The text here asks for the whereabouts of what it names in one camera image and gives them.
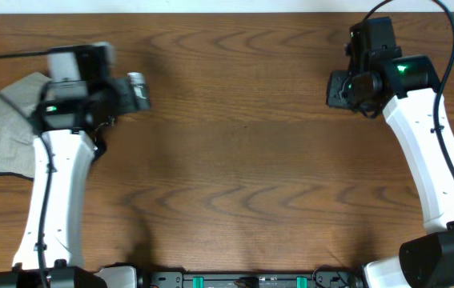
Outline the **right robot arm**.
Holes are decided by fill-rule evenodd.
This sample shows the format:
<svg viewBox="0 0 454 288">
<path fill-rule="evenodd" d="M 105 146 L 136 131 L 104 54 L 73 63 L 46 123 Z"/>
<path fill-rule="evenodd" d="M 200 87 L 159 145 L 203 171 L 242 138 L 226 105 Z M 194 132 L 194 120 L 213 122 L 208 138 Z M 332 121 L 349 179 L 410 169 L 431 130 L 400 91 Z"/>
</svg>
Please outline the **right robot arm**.
<svg viewBox="0 0 454 288">
<path fill-rule="evenodd" d="M 454 286 L 454 135 L 436 70 L 425 55 L 403 56 L 386 17 L 352 26 L 346 54 L 348 68 L 331 73 L 326 103 L 384 117 L 412 173 L 426 231 L 395 257 L 366 264 L 355 284 Z"/>
</svg>

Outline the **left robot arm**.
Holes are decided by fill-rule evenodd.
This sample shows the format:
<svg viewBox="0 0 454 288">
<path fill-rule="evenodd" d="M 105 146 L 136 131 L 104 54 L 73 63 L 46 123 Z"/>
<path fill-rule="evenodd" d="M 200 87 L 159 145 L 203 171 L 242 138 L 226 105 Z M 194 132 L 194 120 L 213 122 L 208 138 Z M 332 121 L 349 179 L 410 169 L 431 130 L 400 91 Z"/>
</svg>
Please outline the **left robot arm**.
<svg viewBox="0 0 454 288">
<path fill-rule="evenodd" d="M 145 78 L 137 72 L 114 78 L 114 49 L 107 42 L 44 54 L 51 80 L 29 117 L 35 133 L 30 209 L 0 287 L 140 287 L 143 277 L 129 264 L 84 270 L 81 224 L 86 178 L 106 149 L 96 135 L 119 115 L 150 108 Z"/>
</svg>

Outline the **grey-green shorts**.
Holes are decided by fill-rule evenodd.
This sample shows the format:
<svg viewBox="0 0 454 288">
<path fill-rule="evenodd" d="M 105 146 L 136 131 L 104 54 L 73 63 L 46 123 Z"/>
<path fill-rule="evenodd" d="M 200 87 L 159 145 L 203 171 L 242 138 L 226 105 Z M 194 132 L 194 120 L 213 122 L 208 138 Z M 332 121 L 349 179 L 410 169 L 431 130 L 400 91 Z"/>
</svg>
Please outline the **grey-green shorts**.
<svg viewBox="0 0 454 288">
<path fill-rule="evenodd" d="M 36 107 L 38 93 L 50 79 L 32 73 L 2 90 L 24 114 Z M 28 123 L 0 99 L 0 172 L 34 176 L 34 135 Z"/>
</svg>

